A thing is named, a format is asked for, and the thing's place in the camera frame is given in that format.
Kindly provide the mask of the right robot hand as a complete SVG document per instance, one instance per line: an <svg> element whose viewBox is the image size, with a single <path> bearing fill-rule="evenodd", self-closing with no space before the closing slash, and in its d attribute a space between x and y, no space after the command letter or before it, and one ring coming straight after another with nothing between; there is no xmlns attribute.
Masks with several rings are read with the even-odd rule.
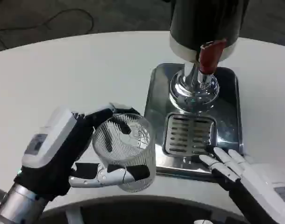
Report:
<svg viewBox="0 0 285 224"><path fill-rule="evenodd" d="M199 159L250 224L285 224L285 169L249 163L232 149L209 151Z"/></svg>

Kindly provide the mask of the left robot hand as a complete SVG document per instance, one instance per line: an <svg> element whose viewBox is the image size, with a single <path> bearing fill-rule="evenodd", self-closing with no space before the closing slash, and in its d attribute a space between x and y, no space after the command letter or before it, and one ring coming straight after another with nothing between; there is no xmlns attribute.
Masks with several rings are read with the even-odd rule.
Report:
<svg viewBox="0 0 285 224"><path fill-rule="evenodd" d="M149 178L147 165L102 166L78 161L103 122L112 120L123 133L130 133L129 125L117 119L126 114L136 115L137 110L117 103L92 113L57 108L32 137L14 182L50 202L70 188L103 188Z"/></svg>

